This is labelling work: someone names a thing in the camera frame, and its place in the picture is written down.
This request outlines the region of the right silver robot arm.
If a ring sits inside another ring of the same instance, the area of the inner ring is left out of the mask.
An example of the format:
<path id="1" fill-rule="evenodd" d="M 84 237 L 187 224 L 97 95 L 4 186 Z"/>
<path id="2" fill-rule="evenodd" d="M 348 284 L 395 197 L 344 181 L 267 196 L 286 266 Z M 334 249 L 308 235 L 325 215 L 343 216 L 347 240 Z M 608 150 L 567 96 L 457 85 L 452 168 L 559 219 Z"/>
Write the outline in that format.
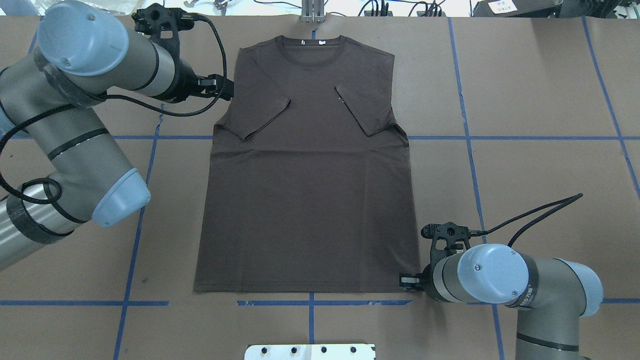
<path id="1" fill-rule="evenodd" d="M 580 360 L 579 322 L 598 312 L 601 279 L 589 266 L 530 256 L 505 244 L 478 244 L 433 260 L 398 284 L 443 303 L 480 302 L 518 312 L 517 360 Z"/>

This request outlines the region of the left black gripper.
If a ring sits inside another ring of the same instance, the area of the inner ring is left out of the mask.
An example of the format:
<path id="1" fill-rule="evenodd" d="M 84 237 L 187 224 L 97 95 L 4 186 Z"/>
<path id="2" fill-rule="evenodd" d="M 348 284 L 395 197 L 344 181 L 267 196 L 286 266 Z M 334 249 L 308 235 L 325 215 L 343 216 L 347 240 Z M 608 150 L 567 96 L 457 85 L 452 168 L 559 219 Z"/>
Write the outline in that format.
<path id="1" fill-rule="evenodd" d="M 220 74 L 198 76 L 189 63 L 177 60 L 170 84 L 170 103 L 177 104 L 189 97 L 215 98 L 231 101 L 234 97 L 234 82 Z"/>

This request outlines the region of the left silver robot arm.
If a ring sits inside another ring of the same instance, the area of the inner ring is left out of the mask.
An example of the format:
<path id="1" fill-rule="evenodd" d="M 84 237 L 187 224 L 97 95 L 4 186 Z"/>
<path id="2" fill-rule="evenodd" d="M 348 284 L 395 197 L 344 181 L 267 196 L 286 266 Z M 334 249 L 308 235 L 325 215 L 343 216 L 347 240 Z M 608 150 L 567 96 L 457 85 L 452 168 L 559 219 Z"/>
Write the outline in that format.
<path id="1" fill-rule="evenodd" d="M 77 0 L 49 7 L 36 31 L 36 46 L 1 71 L 1 148 L 32 139 L 53 173 L 12 186 L 1 178 L 1 269 L 55 244 L 89 221 L 110 227 L 151 199 L 146 180 L 94 112 L 122 100 L 170 117 L 167 111 L 111 88 L 176 104 L 210 98 L 230 101 L 227 57 L 214 22 L 200 13 L 154 3 L 133 13 L 134 29 L 113 14 Z M 179 33 L 198 22 L 212 30 L 222 74 L 197 75 L 181 58 Z"/>

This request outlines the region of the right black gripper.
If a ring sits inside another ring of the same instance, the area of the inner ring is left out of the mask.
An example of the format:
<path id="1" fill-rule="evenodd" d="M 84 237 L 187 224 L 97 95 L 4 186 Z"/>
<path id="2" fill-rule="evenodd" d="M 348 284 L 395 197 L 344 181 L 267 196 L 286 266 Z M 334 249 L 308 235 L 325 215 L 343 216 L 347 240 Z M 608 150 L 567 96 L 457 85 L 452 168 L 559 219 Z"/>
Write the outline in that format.
<path id="1" fill-rule="evenodd" d="M 407 292 L 425 292 L 434 301 L 440 301 L 440 294 L 434 285 L 432 265 L 428 264 L 418 274 L 401 272 L 398 274 L 398 285 Z"/>

